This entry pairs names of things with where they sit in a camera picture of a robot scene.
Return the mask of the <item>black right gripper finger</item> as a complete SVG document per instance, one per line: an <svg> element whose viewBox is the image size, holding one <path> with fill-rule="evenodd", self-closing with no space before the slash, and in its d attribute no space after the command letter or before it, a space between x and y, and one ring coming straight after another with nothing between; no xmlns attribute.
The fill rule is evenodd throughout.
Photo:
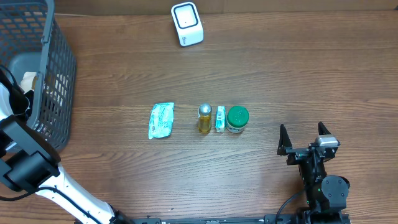
<svg viewBox="0 0 398 224"><path fill-rule="evenodd" d="M320 121L318 123L318 134L319 135L330 135L331 132L326 128L326 126Z"/></svg>
<svg viewBox="0 0 398 224"><path fill-rule="evenodd" d="M280 125L279 144L277 148L277 155L287 155L293 149L289 135L284 124Z"/></svg>

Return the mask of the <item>beige brown snack packet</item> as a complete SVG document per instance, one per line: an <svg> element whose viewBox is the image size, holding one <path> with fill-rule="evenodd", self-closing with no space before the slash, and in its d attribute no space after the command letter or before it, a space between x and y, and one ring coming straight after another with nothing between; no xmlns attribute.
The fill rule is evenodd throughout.
<svg viewBox="0 0 398 224"><path fill-rule="evenodd" d="M27 93L28 91L35 90L35 83L37 81L37 73L36 72L25 72L23 79L20 83L20 87Z"/></svg>

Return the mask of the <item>green lid jar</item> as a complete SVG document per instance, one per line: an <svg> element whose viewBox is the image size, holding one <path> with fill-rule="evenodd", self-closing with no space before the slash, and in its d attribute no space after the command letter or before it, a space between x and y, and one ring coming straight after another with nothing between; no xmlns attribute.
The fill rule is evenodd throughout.
<svg viewBox="0 0 398 224"><path fill-rule="evenodd" d="M243 106L233 106L226 115L226 129L231 133L244 131L249 121L249 112Z"/></svg>

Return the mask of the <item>teal Kleenex tissue pack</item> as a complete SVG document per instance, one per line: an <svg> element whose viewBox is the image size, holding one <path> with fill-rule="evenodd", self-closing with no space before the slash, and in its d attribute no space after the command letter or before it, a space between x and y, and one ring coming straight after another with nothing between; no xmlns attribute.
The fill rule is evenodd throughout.
<svg viewBox="0 0 398 224"><path fill-rule="evenodd" d="M218 106L216 110L215 128L217 133L224 133L226 125L226 108Z"/></svg>

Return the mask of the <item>silver capped amber bottle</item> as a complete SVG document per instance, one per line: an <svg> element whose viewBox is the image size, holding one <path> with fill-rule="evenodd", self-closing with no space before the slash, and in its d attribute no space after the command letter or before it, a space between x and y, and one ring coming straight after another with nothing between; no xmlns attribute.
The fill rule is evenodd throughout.
<svg viewBox="0 0 398 224"><path fill-rule="evenodd" d="M202 134L211 131L212 107L209 103L203 103L198 108L198 130Z"/></svg>

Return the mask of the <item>teal snack packet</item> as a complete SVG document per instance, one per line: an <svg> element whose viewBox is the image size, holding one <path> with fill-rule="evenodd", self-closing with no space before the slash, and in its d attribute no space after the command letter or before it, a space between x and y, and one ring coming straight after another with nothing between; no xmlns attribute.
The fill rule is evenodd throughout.
<svg viewBox="0 0 398 224"><path fill-rule="evenodd" d="M167 138L174 123L174 102L156 103L150 113L148 138Z"/></svg>

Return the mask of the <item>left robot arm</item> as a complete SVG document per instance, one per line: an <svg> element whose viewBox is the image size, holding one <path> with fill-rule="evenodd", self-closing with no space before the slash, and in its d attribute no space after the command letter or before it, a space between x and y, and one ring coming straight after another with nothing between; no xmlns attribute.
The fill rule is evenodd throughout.
<svg viewBox="0 0 398 224"><path fill-rule="evenodd" d="M59 153L26 125L30 104L13 74L2 66L1 155L6 155L11 142L20 149L1 161L1 183L15 192L25 192L14 200L37 194L62 207L79 223L130 223L127 216L94 197L67 174Z"/></svg>

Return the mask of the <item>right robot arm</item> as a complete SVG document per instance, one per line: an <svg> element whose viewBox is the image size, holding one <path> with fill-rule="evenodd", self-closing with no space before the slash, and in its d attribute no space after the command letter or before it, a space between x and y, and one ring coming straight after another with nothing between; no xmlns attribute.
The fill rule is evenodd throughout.
<svg viewBox="0 0 398 224"><path fill-rule="evenodd" d="M293 148L287 130L280 126L277 155L287 156L288 166L297 165L303 181L303 190L286 200L275 215L278 223L283 209L298 196L305 194L307 206L298 208L287 223L350 223L348 215L342 214L346 208L350 182L338 175L328 175L325 162L335 158L340 146L339 140L318 123L318 136L306 148Z"/></svg>

